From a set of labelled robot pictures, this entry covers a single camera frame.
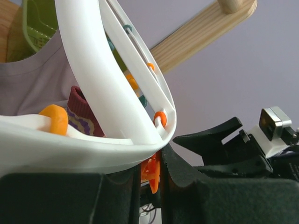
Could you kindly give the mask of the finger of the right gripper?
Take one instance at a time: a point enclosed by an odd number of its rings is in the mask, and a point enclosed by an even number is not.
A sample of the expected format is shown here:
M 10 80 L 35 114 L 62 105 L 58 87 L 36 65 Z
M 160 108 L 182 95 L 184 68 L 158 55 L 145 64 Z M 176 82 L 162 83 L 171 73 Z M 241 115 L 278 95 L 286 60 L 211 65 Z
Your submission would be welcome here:
M 222 140 L 241 127 L 241 121 L 237 117 L 233 117 L 213 128 L 177 136 L 173 139 L 173 142 L 203 156 L 223 148 Z

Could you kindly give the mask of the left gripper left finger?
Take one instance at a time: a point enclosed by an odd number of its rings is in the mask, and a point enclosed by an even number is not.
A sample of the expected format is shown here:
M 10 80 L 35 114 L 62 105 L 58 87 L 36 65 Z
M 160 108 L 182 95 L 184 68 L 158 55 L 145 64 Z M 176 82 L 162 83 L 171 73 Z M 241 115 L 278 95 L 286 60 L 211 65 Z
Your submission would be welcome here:
M 140 167 L 113 174 L 14 173 L 0 180 L 3 224 L 136 224 Z

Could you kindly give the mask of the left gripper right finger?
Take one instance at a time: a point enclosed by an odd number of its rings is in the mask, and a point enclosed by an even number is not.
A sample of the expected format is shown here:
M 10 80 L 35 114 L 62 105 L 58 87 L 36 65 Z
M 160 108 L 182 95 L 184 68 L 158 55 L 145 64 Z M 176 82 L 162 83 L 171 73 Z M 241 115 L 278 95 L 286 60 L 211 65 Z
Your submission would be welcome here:
M 164 224 L 296 224 L 299 184 L 286 179 L 218 179 L 197 171 L 171 146 L 160 152 Z

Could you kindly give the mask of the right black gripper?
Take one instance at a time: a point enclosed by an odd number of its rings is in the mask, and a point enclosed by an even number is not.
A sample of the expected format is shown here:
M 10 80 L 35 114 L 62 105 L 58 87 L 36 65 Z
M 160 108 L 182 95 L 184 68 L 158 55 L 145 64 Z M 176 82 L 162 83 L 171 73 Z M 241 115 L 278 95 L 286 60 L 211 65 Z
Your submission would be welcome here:
M 299 180 L 299 152 L 285 150 L 267 159 L 254 136 L 244 130 L 202 159 L 204 165 L 196 169 L 209 177 Z

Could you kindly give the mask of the maroon striped sock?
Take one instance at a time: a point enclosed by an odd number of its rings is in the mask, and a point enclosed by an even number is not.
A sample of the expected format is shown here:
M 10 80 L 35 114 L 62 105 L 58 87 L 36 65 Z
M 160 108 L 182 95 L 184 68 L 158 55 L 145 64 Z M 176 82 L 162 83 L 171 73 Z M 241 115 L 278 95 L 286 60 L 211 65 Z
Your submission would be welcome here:
M 68 113 L 69 125 L 83 134 L 104 137 L 97 119 L 78 86 L 71 87 L 66 111 Z

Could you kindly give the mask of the white round clip hanger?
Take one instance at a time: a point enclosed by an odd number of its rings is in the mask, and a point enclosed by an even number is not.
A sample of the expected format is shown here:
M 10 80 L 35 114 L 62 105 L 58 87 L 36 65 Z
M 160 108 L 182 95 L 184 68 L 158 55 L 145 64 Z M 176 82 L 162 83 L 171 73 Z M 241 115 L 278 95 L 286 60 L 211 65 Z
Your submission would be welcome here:
M 138 31 L 115 0 L 57 0 L 57 22 L 71 70 L 105 137 L 50 118 L 1 116 L 0 173 L 114 173 L 166 146 L 177 113 L 167 82 Z

